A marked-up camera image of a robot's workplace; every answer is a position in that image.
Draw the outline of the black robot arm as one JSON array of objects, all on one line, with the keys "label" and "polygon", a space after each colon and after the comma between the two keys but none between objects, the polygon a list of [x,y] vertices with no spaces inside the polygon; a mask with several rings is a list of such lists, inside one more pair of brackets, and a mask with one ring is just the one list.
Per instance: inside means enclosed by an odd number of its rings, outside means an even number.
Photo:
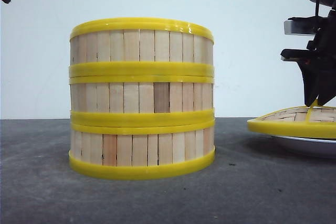
[{"label": "black robot arm", "polygon": [[298,64],[303,78],[304,103],[324,105],[335,97],[335,0],[310,0],[315,15],[284,22],[286,35],[311,35],[307,48],[283,49],[283,61]]}]

